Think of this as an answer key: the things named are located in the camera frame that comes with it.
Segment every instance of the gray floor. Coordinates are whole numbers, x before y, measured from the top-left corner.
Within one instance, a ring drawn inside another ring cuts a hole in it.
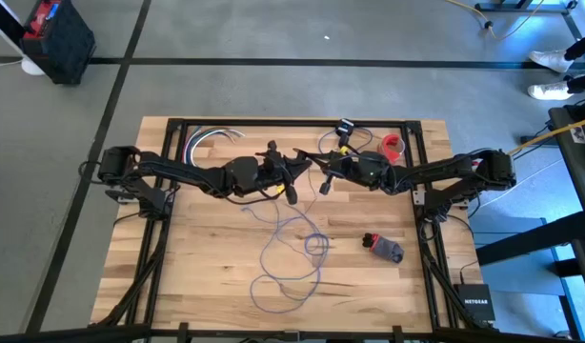
[[[21,17],[33,3],[7,2]],[[95,30],[96,55],[122,56],[141,1],[74,4]],[[523,17],[491,18],[501,33]],[[471,14],[440,0],[159,0],[152,1],[135,56],[520,62],[530,50],[573,42],[560,15],[532,18],[518,34],[495,42]],[[0,42],[0,55],[14,53]],[[18,66],[0,68],[0,333],[16,333],[25,323],[116,72],[115,66],[90,66],[81,86],[67,88]],[[541,70],[132,66],[105,147],[133,144],[146,115],[256,115],[438,118],[447,120],[455,152],[508,150],[520,134],[544,126],[548,108],[583,98],[538,102],[525,93],[533,83],[560,79]],[[516,166],[519,180],[559,158],[555,150],[524,157]],[[482,200],[496,196],[485,193]],[[578,209],[558,163],[482,211],[553,220]],[[92,187],[44,330],[87,324],[115,215],[103,189]],[[526,304],[533,313],[560,315]],[[553,321],[537,327],[530,333],[561,330]]]

